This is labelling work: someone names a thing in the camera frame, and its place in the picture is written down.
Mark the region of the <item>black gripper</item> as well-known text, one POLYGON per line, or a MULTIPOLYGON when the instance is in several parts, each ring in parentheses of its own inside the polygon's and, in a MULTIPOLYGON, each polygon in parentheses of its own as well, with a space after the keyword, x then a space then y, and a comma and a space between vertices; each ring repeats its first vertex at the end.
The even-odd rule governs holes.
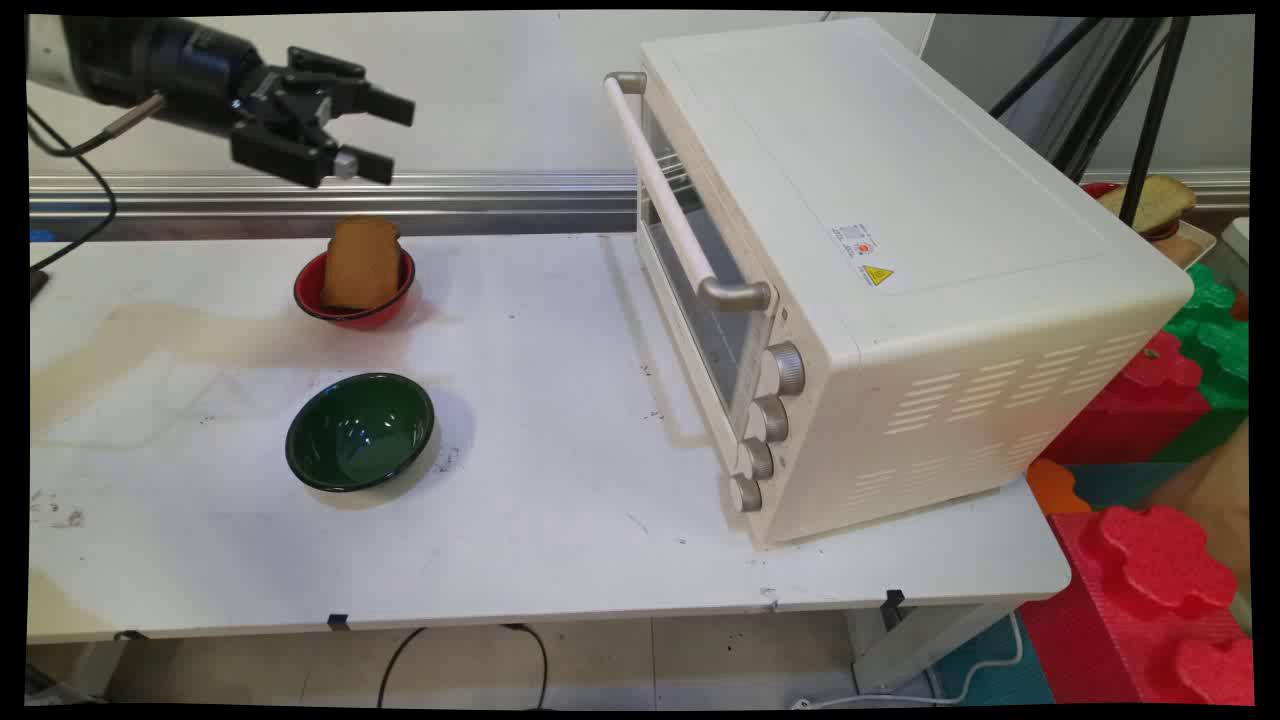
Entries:
POLYGON ((411 127, 415 102, 371 83, 355 61, 291 46, 285 64, 273 65, 220 29, 165 28, 165 120, 230 136, 232 159, 243 167, 311 190, 330 178, 392 184, 392 158, 330 143, 326 123, 344 114, 411 127))

